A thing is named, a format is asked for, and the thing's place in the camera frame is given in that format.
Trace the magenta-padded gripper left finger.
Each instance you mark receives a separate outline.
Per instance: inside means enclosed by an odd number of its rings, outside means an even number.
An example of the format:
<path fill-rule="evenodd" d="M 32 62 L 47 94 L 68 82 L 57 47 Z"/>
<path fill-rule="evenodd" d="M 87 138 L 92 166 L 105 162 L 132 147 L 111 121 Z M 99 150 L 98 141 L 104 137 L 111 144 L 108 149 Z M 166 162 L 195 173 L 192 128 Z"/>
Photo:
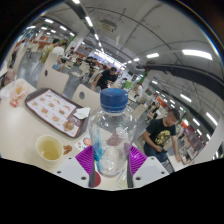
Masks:
<path fill-rule="evenodd" d="M 95 183 L 93 148 L 88 146 L 75 157 L 66 158 L 54 174 L 84 188 L 93 188 Z"/>

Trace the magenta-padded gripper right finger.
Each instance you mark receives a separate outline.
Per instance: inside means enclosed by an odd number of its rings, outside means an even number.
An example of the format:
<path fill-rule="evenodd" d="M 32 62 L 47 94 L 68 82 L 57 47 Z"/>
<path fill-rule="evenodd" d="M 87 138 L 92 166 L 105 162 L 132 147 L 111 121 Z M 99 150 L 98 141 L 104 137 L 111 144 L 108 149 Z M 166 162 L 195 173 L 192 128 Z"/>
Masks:
<path fill-rule="evenodd" d="M 169 173 L 156 157 L 147 157 L 136 147 L 131 147 L 127 165 L 129 188 L 140 188 L 168 175 Z"/>

